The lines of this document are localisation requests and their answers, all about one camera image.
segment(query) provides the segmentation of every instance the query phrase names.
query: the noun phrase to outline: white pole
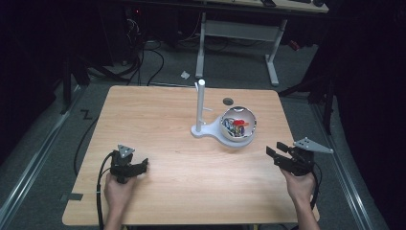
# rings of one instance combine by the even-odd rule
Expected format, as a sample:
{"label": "white pole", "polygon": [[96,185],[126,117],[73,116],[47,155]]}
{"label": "white pole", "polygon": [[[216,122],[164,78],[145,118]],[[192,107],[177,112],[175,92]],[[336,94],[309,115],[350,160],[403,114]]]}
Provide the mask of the white pole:
{"label": "white pole", "polygon": [[203,102],[204,102],[204,80],[199,80],[197,85],[197,116],[196,116],[196,131],[200,132],[202,128],[202,112],[203,112]]}

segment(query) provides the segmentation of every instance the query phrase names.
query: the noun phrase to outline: wooden table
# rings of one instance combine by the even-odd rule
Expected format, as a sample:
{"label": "wooden table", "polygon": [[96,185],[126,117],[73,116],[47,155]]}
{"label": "wooden table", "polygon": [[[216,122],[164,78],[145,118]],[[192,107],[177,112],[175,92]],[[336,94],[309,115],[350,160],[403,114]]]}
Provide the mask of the wooden table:
{"label": "wooden table", "polygon": [[[278,141],[293,143],[278,94],[206,88],[204,106],[213,111],[203,112],[205,122],[230,107],[223,104],[224,98],[232,98],[234,105],[251,109],[257,117],[256,136],[242,149],[191,135],[196,122],[194,88],[113,86],[73,188],[72,193],[83,197],[68,202],[63,222],[98,224],[97,177],[102,160],[118,144],[136,150],[134,164],[149,158],[124,224],[296,222],[284,177],[265,153],[266,146],[276,149]],[[101,196],[105,219],[108,207]]]}

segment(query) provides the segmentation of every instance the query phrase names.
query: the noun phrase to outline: human hand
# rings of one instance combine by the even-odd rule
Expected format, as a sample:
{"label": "human hand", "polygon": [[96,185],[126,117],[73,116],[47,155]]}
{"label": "human hand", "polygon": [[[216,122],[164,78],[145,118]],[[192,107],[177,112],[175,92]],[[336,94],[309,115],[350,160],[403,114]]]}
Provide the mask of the human hand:
{"label": "human hand", "polygon": [[104,229],[120,229],[123,214],[131,199],[137,177],[130,177],[126,184],[117,182],[117,177],[108,173],[105,177],[104,196],[108,203],[108,216]]}
{"label": "human hand", "polygon": [[313,194],[316,180],[312,173],[296,176],[292,173],[281,169],[286,178],[287,191],[293,202],[309,202]]}

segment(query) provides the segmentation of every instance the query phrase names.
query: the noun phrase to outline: table leg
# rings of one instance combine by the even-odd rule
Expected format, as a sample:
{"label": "table leg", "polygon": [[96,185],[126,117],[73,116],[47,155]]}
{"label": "table leg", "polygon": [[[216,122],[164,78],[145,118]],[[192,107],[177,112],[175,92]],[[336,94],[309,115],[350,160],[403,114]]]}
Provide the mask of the table leg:
{"label": "table leg", "polygon": [[200,26],[200,46],[197,54],[196,75],[197,79],[203,78],[204,67],[204,38],[206,35],[206,13],[202,12],[202,22]]}
{"label": "table leg", "polygon": [[279,85],[278,76],[275,71],[274,58],[275,58],[275,54],[278,51],[278,47],[281,43],[281,39],[283,36],[284,28],[286,27],[286,23],[287,23],[287,20],[284,19],[282,21],[280,27],[278,28],[278,32],[277,32],[277,35],[276,35],[276,38],[274,41],[274,46],[272,47],[272,50],[271,50],[271,54],[265,56],[266,66],[268,67],[269,78],[271,79],[271,84],[273,86]]}

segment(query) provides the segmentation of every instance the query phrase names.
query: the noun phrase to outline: dark background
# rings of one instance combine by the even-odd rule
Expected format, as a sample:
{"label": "dark background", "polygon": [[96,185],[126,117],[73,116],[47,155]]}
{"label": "dark background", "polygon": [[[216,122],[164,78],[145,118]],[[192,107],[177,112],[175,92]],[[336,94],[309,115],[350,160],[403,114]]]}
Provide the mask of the dark background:
{"label": "dark background", "polygon": [[[406,216],[406,19],[403,1],[328,1],[343,22],[289,20],[282,44],[318,44],[304,82],[334,79],[334,95],[355,162],[391,229]],[[149,35],[176,48],[193,30],[196,11],[140,9]],[[125,9],[118,5],[2,1],[0,7],[1,163],[55,99],[63,61],[80,55],[102,65],[129,60]],[[317,81],[303,91],[326,84]]]}

